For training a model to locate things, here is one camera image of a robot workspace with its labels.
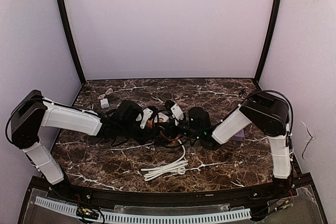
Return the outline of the white cube adapter with sticker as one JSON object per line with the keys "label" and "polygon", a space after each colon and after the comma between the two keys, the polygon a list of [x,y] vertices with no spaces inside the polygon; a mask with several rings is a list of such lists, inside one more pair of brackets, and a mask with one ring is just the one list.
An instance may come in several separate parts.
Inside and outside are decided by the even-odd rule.
{"label": "white cube adapter with sticker", "polygon": [[154,123],[166,123],[170,120],[169,116],[166,114],[159,112],[155,117],[154,117]]}

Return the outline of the orange power strip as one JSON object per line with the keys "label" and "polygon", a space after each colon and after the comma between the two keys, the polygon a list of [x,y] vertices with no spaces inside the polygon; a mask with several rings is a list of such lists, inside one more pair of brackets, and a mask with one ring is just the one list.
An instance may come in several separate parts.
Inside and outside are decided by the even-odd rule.
{"label": "orange power strip", "polygon": [[146,123],[147,127],[152,129],[155,136],[160,137],[168,142],[175,142],[183,137],[177,129],[175,128],[175,123],[171,122],[154,122],[148,121]]}

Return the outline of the white USB charger with cable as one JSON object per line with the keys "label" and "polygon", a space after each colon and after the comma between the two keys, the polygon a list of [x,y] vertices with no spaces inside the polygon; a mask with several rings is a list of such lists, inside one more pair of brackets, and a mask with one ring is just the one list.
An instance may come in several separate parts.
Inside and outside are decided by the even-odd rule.
{"label": "white USB charger with cable", "polygon": [[98,96],[98,100],[100,101],[100,106],[102,109],[109,107],[108,96],[111,95],[112,93],[113,93],[113,89],[109,88],[103,94]]}

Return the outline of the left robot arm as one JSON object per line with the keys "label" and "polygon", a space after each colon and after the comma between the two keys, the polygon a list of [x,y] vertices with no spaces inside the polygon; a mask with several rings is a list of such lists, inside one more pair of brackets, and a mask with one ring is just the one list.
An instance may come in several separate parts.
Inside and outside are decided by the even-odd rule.
{"label": "left robot arm", "polygon": [[22,150],[51,185],[66,177],[40,140],[42,127],[69,130],[102,139],[118,136],[146,140],[145,127],[153,112],[124,100],[109,113],[83,110],[52,101],[39,90],[31,91],[12,111],[5,126],[9,143]]}

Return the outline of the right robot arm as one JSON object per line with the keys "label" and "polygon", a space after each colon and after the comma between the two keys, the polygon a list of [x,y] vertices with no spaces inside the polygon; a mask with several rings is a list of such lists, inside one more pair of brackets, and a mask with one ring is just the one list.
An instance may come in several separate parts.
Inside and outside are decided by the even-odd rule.
{"label": "right robot arm", "polygon": [[220,122],[212,125],[209,113],[195,106],[184,114],[172,101],[166,102],[171,119],[161,122],[163,133],[196,139],[208,150],[216,150],[236,133],[253,124],[262,131],[270,144],[273,177],[288,179],[291,175],[293,109],[289,100],[273,90],[255,91],[248,95]]}

